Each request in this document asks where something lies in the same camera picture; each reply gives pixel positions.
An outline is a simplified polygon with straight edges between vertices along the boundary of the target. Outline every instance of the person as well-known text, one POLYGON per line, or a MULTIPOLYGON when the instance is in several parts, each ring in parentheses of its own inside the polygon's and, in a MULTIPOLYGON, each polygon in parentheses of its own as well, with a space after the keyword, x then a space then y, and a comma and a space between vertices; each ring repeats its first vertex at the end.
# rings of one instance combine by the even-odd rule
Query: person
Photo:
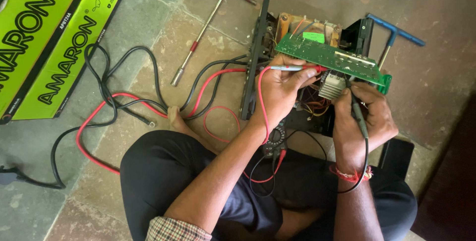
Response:
MULTIPOLYGON (((270 65, 305 63, 279 55, 270 65)), ((289 114, 298 89, 315 82, 317 74, 308 68, 295 73, 268 70, 263 75, 261 89, 270 128, 289 114)), ((396 136, 398 129, 383 94, 366 83, 353 83, 351 89, 368 107, 372 151, 396 136)), ((351 116, 350 90, 344 89, 333 104, 336 166, 351 174, 363 168, 365 142, 351 116)), ((337 194, 354 183, 331 173, 332 162, 292 150, 276 173, 272 196, 255 195, 242 173, 266 136, 260 108, 222 152, 187 127, 178 107, 169 108, 168 114, 170 130, 140 137, 120 165, 134 241, 219 240, 215 227, 219 218, 277 240, 401 240, 413 224, 417 202, 400 178, 373 167, 371 179, 349 193, 337 194)), ((269 169, 270 163, 259 164, 256 173, 269 177, 269 169)), ((271 181, 252 186, 257 194, 273 188, 271 181)))

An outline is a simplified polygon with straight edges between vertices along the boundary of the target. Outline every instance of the checkered shirt sleeve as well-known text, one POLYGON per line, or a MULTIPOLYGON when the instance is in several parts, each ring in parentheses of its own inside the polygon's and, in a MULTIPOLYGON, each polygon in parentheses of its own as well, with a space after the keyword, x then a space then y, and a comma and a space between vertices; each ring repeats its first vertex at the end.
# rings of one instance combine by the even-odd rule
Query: checkered shirt sleeve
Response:
POLYGON ((197 226, 167 217, 150 221, 146 241, 210 241, 211 234, 197 226))

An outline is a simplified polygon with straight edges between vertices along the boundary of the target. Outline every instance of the blue t-handle wrench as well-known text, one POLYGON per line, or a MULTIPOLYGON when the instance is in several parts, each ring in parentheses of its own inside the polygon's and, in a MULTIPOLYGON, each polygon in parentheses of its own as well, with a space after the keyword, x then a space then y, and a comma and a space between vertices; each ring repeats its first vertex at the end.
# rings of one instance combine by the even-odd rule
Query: blue t-handle wrench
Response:
POLYGON ((419 45, 419 46, 424 46, 426 43, 425 41, 419 39, 418 37, 415 37, 413 35, 410 35, 409 33, 401 30, 400 28, 396 27, 395 25, 384 21, 383 19, 378 18, 377 16, 374 16, 370 13, 366 15, 366 18, 371 18, 374 20, 378 25, 383 26, 384 28, 387 28, 390 30, 391 35, 390 38, 388 39, 387 42, 387 48, 385 49, 384 55, 382 56, 382 60, 380 60, 380 63, 378 64, 378 69, 380 70, 382 68, 382 65, 384 64, 385 58, 387 58, 388 51, 390 50, 390 47, 393 45, 393 42, 395 42, 395 38, 400 35, 402 37, 405 37, 409 41, 419 45))

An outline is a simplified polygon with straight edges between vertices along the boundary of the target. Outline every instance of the bare foot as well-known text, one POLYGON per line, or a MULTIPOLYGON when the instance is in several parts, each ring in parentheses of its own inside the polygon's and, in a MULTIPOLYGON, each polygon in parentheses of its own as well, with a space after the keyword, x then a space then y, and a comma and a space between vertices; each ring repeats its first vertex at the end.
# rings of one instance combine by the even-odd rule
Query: bare foot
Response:
POLYGON ((323 210, 312 209, 308 211, 290 211, 283 210, 283 224, 279 231, 274 236, 277 240, 288 240, 297 235, 300 231, 309 227, 315 220, 317 220, 323 210))
POLYGON ((211 146, 207 141, 202 139, 199 135, 193 132, 187 124, 183 121, 182 117, 180 116, 180 108, 178 106, 169 107, 168 111, 169 116, 169 124, 170 124, 170 131, 180 132, 183 134, 187 134, 193 137, 195 140, 199 141, 205 148, 210 150, 214 154, 218 154, 218 151, 211 146))

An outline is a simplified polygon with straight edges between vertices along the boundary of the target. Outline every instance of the multimeter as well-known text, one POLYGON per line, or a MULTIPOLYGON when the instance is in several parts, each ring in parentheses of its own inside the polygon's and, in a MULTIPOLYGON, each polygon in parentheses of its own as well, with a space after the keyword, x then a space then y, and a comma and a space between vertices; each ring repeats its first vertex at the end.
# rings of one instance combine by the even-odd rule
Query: multimeter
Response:
POLYGON ((277 150, 277 155, 279 156, 282 150, 286 150, 285 138, 286 138, 286 128, 284 127, 286 123, 286 118, 281 120, 276 128, 269 133, 268 141, 263 145, 263 153, 265 158, 273 158, 273 150, 277 150))

